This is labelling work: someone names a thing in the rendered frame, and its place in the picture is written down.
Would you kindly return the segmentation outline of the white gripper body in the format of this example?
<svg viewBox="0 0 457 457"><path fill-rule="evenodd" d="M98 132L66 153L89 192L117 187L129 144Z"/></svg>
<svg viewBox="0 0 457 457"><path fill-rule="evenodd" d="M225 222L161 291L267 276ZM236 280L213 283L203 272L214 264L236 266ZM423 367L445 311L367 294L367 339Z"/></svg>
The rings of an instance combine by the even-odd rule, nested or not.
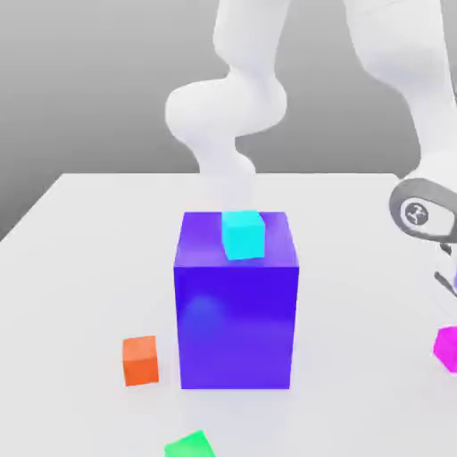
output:
<svg viewBox="0 0 457 457"><path fill-rule="evenodd" d="M457 300L457 266L452 261L442 261L438 264L434 278L439 285L455 300Z"/></svg>

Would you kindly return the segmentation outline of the small magenta cube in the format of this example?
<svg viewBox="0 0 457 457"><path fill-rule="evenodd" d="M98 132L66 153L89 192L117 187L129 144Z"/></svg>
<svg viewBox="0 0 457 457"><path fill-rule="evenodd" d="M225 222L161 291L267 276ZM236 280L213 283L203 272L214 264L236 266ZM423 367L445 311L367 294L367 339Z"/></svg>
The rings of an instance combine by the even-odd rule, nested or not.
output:
<svg viewBox="0 0 457 457"><path fill-rule="evenodd" d="M457 327L438 330L433 352L435 357L452 373L457 373Z"/></svg>

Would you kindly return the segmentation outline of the small cyan cube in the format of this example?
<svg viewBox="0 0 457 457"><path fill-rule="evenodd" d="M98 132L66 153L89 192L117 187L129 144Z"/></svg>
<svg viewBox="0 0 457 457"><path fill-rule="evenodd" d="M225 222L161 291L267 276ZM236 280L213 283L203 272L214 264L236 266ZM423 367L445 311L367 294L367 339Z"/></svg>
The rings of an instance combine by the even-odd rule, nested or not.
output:
<svg viewBox="0 0 457 457"><path fill-rule="evenodd" d="M221 240L230 261L263 258L265 231L265 222L257 211L221 214Z"/></svg>

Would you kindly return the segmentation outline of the small green cube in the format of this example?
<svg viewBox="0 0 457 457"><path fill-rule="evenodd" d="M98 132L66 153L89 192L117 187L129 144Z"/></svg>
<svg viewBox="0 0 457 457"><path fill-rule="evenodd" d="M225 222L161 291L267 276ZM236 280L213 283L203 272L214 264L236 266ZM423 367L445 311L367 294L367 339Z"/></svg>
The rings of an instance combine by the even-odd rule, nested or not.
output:
<svg viewBox="0 0 457 457"><path fill-rule="evenodd" d="M216 457L202 430L164 446L165 457Z"/></svg>

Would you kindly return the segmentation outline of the small orange cube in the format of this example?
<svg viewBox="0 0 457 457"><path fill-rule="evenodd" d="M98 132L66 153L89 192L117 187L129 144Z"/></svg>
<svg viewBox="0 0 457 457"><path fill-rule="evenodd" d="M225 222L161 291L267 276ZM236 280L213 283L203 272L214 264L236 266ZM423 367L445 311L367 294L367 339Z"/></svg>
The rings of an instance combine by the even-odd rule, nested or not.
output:
<svg viewBox="0 0 457 457"><path fill-rule="evenodd" d="M158 383L159 368L155 336L124 339L122 367L126 386Z"/></svg>

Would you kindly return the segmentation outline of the large blue box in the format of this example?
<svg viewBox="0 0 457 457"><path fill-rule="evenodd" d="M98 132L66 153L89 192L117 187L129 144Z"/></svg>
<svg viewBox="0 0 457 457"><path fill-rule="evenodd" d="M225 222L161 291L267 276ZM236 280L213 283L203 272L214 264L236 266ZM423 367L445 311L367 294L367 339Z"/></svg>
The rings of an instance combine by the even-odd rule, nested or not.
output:
<svg viewBox="0 0 457 457"><path fill-rule="evenodd" d="M220 213L183 216L173 274L184 389L290 386L299 261L287 216L262 218L264 257L230 261Z"/></svg>

